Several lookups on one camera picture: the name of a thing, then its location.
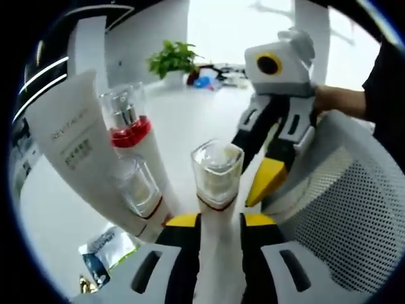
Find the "bottle cap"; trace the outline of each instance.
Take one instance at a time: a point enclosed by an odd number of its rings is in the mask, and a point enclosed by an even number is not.
[[[238,193],[244,152],[237,146],[212,139],[191,153],[197,195],[215,208]]]
[[[114,87],[100,96],[104,121],[111,143],[117,148],[130,148],[139,143],[151,130],[144,113],[145,92],[142,83]]]

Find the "red bottle band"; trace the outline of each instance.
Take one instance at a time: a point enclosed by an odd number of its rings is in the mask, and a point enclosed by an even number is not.
[[[212,207],[211,205],[209,205],[207,202],[205,202],[205,201],[197,194],[197,198],[198,198],[204,205],[206,205],[208,208],[210,208],[210,209],[212,209],[212,210],[215,210],[215,211],[218,211],[218,212],[222,212],[222,211],[224,211],[225,209],[227,209],[227,208],[235,201],[235,199],[236,199],[237,196],[238,196],[238,194],[236,194],[228,203],[226,203],[226,204],[224,205],[224,207],[222,207],[222,208],[215,208],[215,207]]]
[[[140,116],[131,126],[125,129],[113,129],[111,143],[116,148],[131,148],[147,136],[152,129],[152,123],[146,116]]]

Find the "white pot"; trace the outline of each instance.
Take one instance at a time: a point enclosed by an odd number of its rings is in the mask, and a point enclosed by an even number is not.
[[[184,74],[183,71],[168,72],[163,81],[167,87],[182,87],[184,85]]]

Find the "person's hand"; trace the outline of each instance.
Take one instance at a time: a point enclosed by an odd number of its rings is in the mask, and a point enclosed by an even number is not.
[[[330,89],[327,85],[317,85],[315,87],[314,110],[317,115],[335,108],[333,107],[333,96]]]
[[[346,115],[364,118],[366,111],[366,99],[363,91],[353,91],[327,85],[315,87],[315,113],[339,110]]]

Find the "desk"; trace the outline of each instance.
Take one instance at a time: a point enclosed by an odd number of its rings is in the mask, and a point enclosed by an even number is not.
[[[214,137],[232,140],[239,117],[249,104],[252,89],[223,88],[211,92],[186,88],[170,91],[162,83],[155,83],[147,86],[146,91],[146,110],[153,122],[161,157],[179,198],[180,209],[182,212],[198,212],[190,152]],[[259,163],[260,156],[254,159],[241,178],[235,213],[243,211]],[[78,247],[99,234],[107,220],[64,182],[44,156],[27,177],[20,197],[22,222],[34,253],[66,295],[77,295],[78,276],[85,274],[90,277]],[[234,247],[228,244],[227,250],[236,257],[235,250],[240,248],[237,244],[240,240],[237,231],[235,235]],[[217,246],[210,243],[203,256],[212,256],[212,250]]]

